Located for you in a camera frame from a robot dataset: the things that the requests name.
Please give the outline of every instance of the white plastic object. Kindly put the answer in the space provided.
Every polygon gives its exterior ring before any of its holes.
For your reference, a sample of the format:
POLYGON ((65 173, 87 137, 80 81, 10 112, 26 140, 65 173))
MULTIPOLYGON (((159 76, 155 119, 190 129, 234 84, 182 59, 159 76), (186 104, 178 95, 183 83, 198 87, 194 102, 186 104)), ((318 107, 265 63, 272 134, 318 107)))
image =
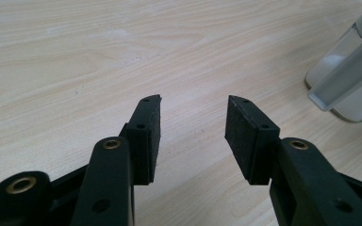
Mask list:
POLYGON ((362 121, 362 16, 307 73, 305 82, 311 87, 309 98, 321 110, 362 121))

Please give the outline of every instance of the black plastic part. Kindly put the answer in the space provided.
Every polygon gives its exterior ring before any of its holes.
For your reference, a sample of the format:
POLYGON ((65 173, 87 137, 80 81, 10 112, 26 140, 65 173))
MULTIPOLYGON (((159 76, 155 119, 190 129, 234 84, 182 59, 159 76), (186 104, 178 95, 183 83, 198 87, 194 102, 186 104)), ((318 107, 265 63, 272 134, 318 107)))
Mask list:
POLYGON ((276 211, 277 218, 286 218, 290 225, 362 225, 362 201, 313 144, 285 138, 277 160, 296 201, 293 215, 276 211))
POLYGON ((134 225, 128 141, 108 137, 96 143, 71 225, 134 225))
POLYGON ((270 197, 278 224, 281 226, 291 225, 296 211, 296 200, 284 172, 276 161, 274 161, 271 175, 270 197))
POLYGON ((21 172, 0 183, 0 225, 42 225, 53 200, 47 174, 21 172))
POLYGON ((155 179, 156 159, 160 141, 160 95, 140 100, 121 135, 130 144, 134 185, 147 186, 155 179))
POLYGON ((225 138, 250 185, 268 185, 280 128, 251 101, 229 96, 225 138))
POLYGON ((84 166, 51 183, 54 201, 43 225, 67 226, 70 224, 86 171, 87 166, 84 166))

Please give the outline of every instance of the wood grain surface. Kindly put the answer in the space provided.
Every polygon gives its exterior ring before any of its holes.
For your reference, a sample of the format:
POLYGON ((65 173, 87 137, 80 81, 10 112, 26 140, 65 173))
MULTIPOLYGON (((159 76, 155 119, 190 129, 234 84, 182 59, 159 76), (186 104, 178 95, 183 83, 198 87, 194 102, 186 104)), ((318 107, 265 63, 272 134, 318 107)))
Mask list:
POLYGON ((321 112, 304 85, 361 14, 362 0, 0 1, 0 181, 85 165, 161 94, 137 225, 277 225, 269 187, 244 181, 223 138, 228 95, 362 180, 362 123, 321 112))

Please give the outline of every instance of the screw hole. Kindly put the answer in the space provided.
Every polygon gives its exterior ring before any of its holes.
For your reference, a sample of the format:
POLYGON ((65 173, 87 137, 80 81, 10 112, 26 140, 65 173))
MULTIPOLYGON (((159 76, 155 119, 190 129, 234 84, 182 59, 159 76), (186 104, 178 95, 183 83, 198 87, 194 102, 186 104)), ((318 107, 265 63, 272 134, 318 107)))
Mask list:
POLYGON ((96 214, 105 212, 110 207, 110 200, 102 199, 95 202, 92 206, 92 211, 96 214))
POLYGON ((35 177, 23 177, 10 183, 7 187, 8 194, 20 194, 31 189, 37 183, 35 177))
POLYGON ((118 147, 120 147, 122 143, 120 142, 120 140, 117 140, 117 139, 111 139, 111 140, 108 140, 104 143, 104 148, 105 149, 116 149, 118 147))
POLYGON ((289 143, 290 146, 292 146, 295 149, 299 149, 299 150, 307 150, 308 149, 308 145, 305 142, 302 142, 300 140, 292 140, 289 143))
POLYGON ((331 204, 334 205, 338 210, 345 213, 352 213, 354 210, 347 202, 340 198, 333 200, 331 204))

